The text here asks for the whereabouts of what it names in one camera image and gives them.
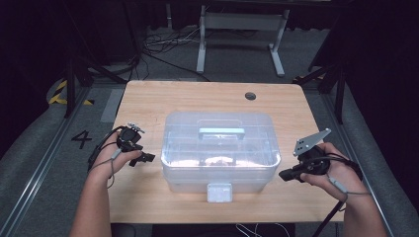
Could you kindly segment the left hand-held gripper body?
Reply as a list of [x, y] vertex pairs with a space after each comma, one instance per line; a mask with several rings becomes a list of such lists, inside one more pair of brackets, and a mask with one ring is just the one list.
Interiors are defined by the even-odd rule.
[[126, 126], [120, 127], [120, 133], [117, 138], [117, 146], [122, 152], [141, 150], [142, 146], [138, 144], [143, 130], [135, 123], [129, 122]]

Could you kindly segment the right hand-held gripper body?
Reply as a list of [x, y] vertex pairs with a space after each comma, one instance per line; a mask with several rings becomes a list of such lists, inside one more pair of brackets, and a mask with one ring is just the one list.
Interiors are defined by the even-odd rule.
[[324, 152], [317, 144], [322, 141], [329, 133], [330, 128], [311, 134], [296, 141], [293, 156], [297, 158], [298, 164], [305, 167], [303, 173], [320, 175], [324, 174], [329, 166], [325, 161]]

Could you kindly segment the clear plastic storage box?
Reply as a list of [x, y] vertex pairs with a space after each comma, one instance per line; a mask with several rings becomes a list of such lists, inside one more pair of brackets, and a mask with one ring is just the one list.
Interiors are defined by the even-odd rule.
[[235, 194], [261, 192], [280, 163], [267, 114], [175, 112], [165, 120], [161, 164], [173, 192], [231, 202]]

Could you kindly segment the black tripod stand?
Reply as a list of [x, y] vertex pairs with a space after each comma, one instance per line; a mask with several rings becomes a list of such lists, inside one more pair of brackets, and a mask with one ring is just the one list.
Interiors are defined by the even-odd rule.
[[320, 94], [329, 94], [336, 87], [336, 96], [334, 103], [334, 115], [337, 121], [343, 123], [343, 101], [345, 93], [345, 72], [341, 64], [333, 64], [321, 67], [305, 76], [297, 76], [293, 83], [302, 86], [310, 81], [321, 78], [317, 86]]
[[75, 109], [75, 85], [90, 87], [96, 77], [125, 84], [121, 75], [139, 63], [137, 33], [126, 0], [59, 0], [66, 14], [67, 111]]

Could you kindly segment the grey metal stand frame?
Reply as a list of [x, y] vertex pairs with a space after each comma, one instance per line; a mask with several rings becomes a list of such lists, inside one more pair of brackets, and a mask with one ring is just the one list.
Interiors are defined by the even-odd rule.
[[206, 30], [244, 30], [276, 32], [276, 39], [268, 45], [276, 73], [285, 76], [285, 70], [280, 59], [279, 47], [286, 29], [290, 11], [285, 10], [280, 15], [213, 13], [203, 5], [201, 7], [199, 30], [200, 45], [196, 71], [203, 73], [206, 63]]

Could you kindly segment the grey floor tape patch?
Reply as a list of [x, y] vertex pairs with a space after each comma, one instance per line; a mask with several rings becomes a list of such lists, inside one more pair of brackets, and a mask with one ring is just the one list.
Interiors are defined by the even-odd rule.
[[124, 94], [124, 89], [112, 89], [101, 115], [101, 122], [113, 122]]

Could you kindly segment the metal floor rail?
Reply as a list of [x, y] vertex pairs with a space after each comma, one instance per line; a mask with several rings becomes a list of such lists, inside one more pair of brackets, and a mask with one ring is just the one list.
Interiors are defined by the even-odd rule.
[[19, 199], [17, 200], [14, 208], [0, 229], [0, 237], [13, 237], [18, 229], [21, 221], [26, 215], [29, 207], [31, 206], [34, 198], [36, 197], [46, 175], [49, 171], [53, 161], [56, 158], [57, 152], [63, 144], [64, 136], [66, 135], [69, 127], [75, 120], [76, 114], [82, 107], [84, 100], [90, 93], [90, 88], [82, 87], [76, 97], [73, 111], [67, 118], [64, 118], [60, 123], [53, 140], [49, 144], [45, 154], [38, 163], [35, 171], [27, 181], [24, 190], [22, 191]]
[[321, 101], [328, 115], [329, 127], [332, 135], [329, 141], [336, 141], [349, 158], [360, 164], [364, 174], [364, 183], [373, 194], [378, 213], [383, 220], [384, 230], [389, 237], [394, 237], [390, 223], [390, 212], [387, 207], [389, 197], [387, 188], [397, 188], [397, 183], [382, 157], [377, 144], [366, 125], [361, 112], [351, 95], [343, 99], [343, 122], [340, 123], [335, 115], [334, 99], [330, 95], [321, 95]]

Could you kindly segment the yellow black hazard tape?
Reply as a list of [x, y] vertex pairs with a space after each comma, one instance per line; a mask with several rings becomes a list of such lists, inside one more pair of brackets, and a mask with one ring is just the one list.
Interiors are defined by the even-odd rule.
[[63, 79], [58, 86], [56, 87], [55, 91], [53, 92], [51, 98], [49, 99], [48, 103], [51, 104], [61, 104], [66, 105], [67, 100], [60, 97], [61, 93], [67, 86], [67, 81]]

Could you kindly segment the person's left hand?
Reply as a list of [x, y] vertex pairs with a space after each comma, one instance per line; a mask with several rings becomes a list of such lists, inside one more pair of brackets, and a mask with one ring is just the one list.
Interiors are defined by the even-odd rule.
[[138, 158], [142, 152], [133, 150], [130, 152], [122, 152], [117, 146], [118, 133], [112, 134], [100, 148], [91, 170], [88, 172], [87, 181], [108, 184], [108, 180], [118, 172], [127, 162]]

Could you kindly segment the person's right hand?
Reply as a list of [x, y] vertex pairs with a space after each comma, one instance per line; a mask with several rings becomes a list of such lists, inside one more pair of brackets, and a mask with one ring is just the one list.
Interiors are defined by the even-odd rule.
[[[371, 197], [356, 172], [343, 162], [331, 161], [329, 170], [325, 175], [301, 174], [300, 178], [313, 186], [323, 189], [326, 193], [347, 204], [363, 202]], [[346, 192], [339, 190], [330, 179], [334, 179], [337, 183], [341, 184], [346, 189]]]

